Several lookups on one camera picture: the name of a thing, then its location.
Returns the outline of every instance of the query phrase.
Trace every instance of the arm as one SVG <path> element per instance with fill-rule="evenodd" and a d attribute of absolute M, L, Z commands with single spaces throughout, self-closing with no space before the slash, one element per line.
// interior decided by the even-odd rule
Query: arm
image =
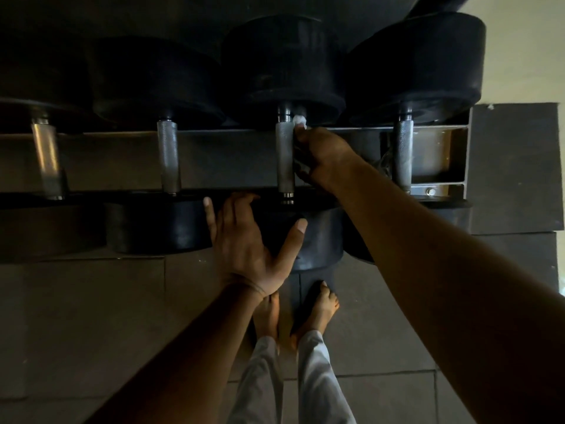
<path fill-rule="evenodd" d="M 220 277 L 218 298 L 139 371 L 89 423 L 216 423 L 222 393 L 255 307 L 278 290 L 302 246 L 297 221 L 277 258 L 263 246 L 253 195 L 234 194 L 218 212 L 205 199 Z"/>
<path fill-rule="evenodd" d="M 436 217 L 340 137 L 324 129 L 296 132 L 299 154 L 315 161 L 300 176 L 342 203 L 398 305 L 475 419 L 562 416 L 565 299 Z"/>

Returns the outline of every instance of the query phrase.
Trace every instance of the pant leg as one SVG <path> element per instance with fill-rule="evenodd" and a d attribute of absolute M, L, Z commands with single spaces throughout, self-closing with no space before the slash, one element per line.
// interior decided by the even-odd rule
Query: pant leg
<path fill-rule="evenodd" d="M 307 332 L 298 343 L 298 420 L 301 424 L 355 424 L 317 330 Z"/>
<path fill-rule="evenodd" d="M 236 404 L 228 424 L 280 424 L 283 412 L 283 379 L 279 369 L 277 343 L 263 336 L 237 387 Z"/>

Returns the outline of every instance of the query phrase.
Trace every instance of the gym floor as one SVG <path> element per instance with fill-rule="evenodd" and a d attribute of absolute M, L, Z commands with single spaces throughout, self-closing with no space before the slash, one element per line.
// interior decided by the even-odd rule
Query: gym floor
<path fill-rule="evenodd" d="M 561 37 L 555 30 L 561 29 L 564 0 L 470 0 L 464 11 L 478 15 L 488 27 L 485 102 L 565 101 L 564 54 L 554 50 L 560 46 L 551 40 Z M 250 140 L 225 143 L 208 137 L 206 142 L 181 143 L 183 184 L 206 178 L 223 187 L 274 185 L 272 141 Z M 68 139 L 61 148 L 72 189 L 160 186 L 155 137 Z M 257 152 L 255 157 L 250 151 Z M 229 163 L 219 160 L 221 155 L 229 155 Z M 30 140 L 0 141 L 0 191 L 39 190 L 34 158 Z M 194 163 L 195 158 L 202 160 Z M 212 165 L 231 165 L 233 171 L 214 173 Z M 560 258 L 565 256 L 558 251 Z M 321 276 L 332 277 L 330 271 L 303 274 L 283 286 L 283 340 L 300 290 Z M 0 281 L 2 424 L 82 422 L 198 315 L 219 288 L 209 250 L 165 258 L 97 250 L 0 265 Z M 473 422 L 374 266 L 344 256 L 330 282 L 341 308 L 325 338 L 359 423 Z M 222 419 L 249 354 L 244 343 L 225 392 Z M 285 342 L 281 364 L 284 421 L 296 422 L 296 368 Z"/>

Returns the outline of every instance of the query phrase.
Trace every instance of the white wall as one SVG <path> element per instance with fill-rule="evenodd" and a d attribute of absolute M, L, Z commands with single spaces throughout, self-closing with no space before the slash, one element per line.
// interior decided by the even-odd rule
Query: white wall
<path fill-rule="evenodd" d="M 565 0 L 469 0 L 462 9 L 486 23 L 483 103 L 558 102 L 565 122 Z M 565 133 L 560 130 L 561 166 Z M 565 294 L 565 232 L 557 233 Z"/>

